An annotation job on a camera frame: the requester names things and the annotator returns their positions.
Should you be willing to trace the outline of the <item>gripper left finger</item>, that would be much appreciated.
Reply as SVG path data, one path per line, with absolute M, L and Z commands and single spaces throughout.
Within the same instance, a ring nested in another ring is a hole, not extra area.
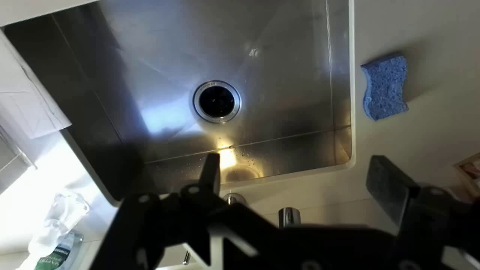
M 184 245 L 204 270 L 271 270 L 265 243 L 248 225 L 271 224 L 246 206 L 218 196 L 221 156 L 208 154 L 199 181 L 161 199 L 125 198 L 89 270 L 156 270 L 166 249 Z

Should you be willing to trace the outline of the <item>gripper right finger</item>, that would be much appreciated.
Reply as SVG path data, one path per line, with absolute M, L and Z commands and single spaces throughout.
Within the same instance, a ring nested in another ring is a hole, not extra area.
M 437 186 L 419 184 L 383 155 L 370 158 L 367 191 L 398 226 L 386 261 L 393 270 L 450 270 L 445 247 L 480 270 L 480 198 L 463 202 Z

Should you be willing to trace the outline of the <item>chrome round fitting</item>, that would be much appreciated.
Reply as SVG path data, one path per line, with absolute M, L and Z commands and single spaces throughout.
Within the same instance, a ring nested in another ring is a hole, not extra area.
M 228 205 L 232 205 L 232 204 L 247 205 L 245 198 L 238 193 L 228 193 L 223 196 L 223 200 L 225 200 L 225 202 Z

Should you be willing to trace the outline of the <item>clear spray bottle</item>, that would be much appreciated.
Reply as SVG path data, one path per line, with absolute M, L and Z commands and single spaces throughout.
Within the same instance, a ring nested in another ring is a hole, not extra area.
M 54 195 L 48 212 L 28 245 L 28 256 L 15 270 L 68 270 L 83 236 L 74 230 L 90 211 L 83 197 L 70 191 Z

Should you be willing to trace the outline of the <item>round sink drain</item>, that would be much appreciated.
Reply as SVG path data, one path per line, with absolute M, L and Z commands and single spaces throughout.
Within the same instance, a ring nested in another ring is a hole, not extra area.
M 204 82 L 192 96 L 194 112 L 208 123 L 229 122 L 240 112 L 242 100 L 237 89 L 221 80 Z

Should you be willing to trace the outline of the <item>chrome tap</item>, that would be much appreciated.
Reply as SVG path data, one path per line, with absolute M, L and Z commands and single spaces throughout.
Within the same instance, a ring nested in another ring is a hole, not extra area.
M 301 213 L 294 207 L 283 207 L 278 211 L 278 226 L 279 228 L 287 228 L 290 226 L 300 225 Z

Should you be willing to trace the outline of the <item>blue sponge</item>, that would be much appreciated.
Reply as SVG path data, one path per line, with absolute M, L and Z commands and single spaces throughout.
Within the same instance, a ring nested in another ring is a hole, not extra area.
M 372 121 L 407 112 L 403 89 L 408 75 L 406 57 L 392 53 L 361 65 L 366 77 L 363 109 Z

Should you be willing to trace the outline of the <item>stainless steel sink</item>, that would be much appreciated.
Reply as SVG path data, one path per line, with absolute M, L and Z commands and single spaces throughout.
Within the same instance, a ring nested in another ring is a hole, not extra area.
M 179 192 L 211 153 L 223 187 L 351 159 L 348 0 L 100 0 L 3 32 L 112 204 Z M 242 100 L 223 124 L 193 110 L 211 80 Z

